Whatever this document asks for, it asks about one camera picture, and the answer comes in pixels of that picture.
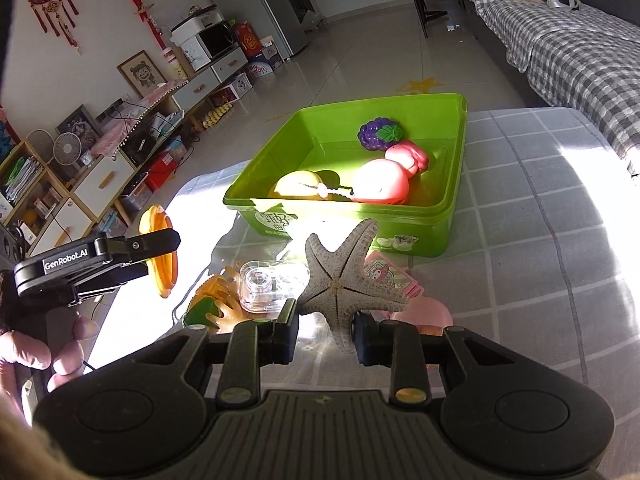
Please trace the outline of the person's left hand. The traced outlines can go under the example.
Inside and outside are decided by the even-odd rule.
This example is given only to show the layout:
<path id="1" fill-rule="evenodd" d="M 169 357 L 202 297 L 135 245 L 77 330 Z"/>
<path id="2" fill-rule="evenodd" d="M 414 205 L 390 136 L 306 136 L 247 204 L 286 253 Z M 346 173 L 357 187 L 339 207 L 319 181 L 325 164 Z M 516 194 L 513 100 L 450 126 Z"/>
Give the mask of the person's left hand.
<path id="1" fill-rule="evenodd" d="M 53 368 L 53 376 L 47 388 L 52 391 L 82 375 L 85 368 L 85 352 L 81 341 L 95 337 L 100 331 L 96 321 L 76 314 L 73 339 L 57 356 L 49 347 L 31 336 L 11 330 L 1 335 L 1 392 L 21 416 L 24 415 L 21 388 L 17 385 L 16 367 L 21 365 L 34 370 Z"/>

